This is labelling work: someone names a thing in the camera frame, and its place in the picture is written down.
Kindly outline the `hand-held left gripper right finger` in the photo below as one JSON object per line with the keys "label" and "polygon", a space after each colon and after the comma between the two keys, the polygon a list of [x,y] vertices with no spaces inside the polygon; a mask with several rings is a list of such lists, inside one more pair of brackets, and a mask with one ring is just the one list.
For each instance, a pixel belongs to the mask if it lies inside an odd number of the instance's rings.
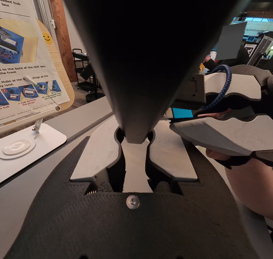
{"label": "hand-held left gripper right finger", "polygon": [[169,121],[159,121],[147,147],[147,160],[173,181],[197,181],[197,175],[182,138],[170,129]]}

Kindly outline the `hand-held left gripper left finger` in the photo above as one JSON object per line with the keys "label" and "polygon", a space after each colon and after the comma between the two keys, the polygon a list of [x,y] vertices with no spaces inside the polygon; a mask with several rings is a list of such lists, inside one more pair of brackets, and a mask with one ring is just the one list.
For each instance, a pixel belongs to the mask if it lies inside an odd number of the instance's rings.
{"label": "hand-held left gripper left finger", "polygon": [[71,181],[109,181],[107,169],[121,158],[119,129],[116,118],[112,116],[91,134],[70,177]]}

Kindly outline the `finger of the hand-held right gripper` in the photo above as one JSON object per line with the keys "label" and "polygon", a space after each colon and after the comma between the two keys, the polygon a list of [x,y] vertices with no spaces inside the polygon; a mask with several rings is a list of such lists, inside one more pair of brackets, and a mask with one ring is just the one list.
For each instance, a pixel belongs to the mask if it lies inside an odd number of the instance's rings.
{"label": "finger of the hand-held right gripper", "polygon": [[273,120],[257,115],[247,121],[213,117],[173,122],[170,129],[195,146],[233,156],[249,156],[255,151],[272,150]]}
{"label": "finger of the hand-held right gripper", "polygon": [[272,73],[250,65],[218,66],[204,77],[204,112],[223,112],[252,107],[254,112],[272,112]]}

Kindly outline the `black usb hub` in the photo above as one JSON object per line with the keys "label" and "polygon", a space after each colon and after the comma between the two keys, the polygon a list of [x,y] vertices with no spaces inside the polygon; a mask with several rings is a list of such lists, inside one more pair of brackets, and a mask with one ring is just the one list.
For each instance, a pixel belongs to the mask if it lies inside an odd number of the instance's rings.
{"label": "black usb hub", "polygon": [[141,144],[251,0],[64,0],[128,143]]}

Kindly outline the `person's right hand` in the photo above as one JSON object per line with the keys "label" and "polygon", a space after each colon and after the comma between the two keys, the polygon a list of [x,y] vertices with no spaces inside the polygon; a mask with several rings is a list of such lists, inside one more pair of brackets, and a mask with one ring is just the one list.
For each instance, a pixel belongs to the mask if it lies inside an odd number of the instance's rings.
{"label": "person's right hand", "polygon": [[[216,160],[231,156],[206,149],[206,155]],[[225,167],[229,184],[238,199],[252,211],[273,220],[273,171],[257,159],[241,166]]]}

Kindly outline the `black white marker sign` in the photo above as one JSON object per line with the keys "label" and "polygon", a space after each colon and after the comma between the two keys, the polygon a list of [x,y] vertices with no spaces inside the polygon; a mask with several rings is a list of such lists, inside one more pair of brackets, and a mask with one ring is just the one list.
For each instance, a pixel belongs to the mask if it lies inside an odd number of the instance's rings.
{"label": "black white marker sign", "polygon": [[247,50],[249,58],[251,58],[257,46],[258,44],[247,43],[247,42],[244,44],[244,48]]}

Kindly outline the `black rolling cart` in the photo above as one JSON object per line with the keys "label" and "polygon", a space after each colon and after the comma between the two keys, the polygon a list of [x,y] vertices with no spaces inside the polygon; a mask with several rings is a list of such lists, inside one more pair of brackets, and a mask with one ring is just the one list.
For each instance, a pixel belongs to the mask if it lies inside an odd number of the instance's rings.
{"label": "black rolling cart", "polygon": [[73,62],[75,67],[77,89],[88,91],[89,93],[94,90],[93,73],[90,77],[87,77],[84,70],[89,64],[89,57],[87,53],[84,53],[82,49],[72,49]]}

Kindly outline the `instruction poster board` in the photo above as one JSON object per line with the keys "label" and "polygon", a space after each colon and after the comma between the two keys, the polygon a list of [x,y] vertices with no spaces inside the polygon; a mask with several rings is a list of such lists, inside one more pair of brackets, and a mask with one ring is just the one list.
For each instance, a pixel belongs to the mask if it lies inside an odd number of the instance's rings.
{"label": "instruction poster board", "polygon": [[1,0],[1,134],[52,114],[75,94],[34,0]]}

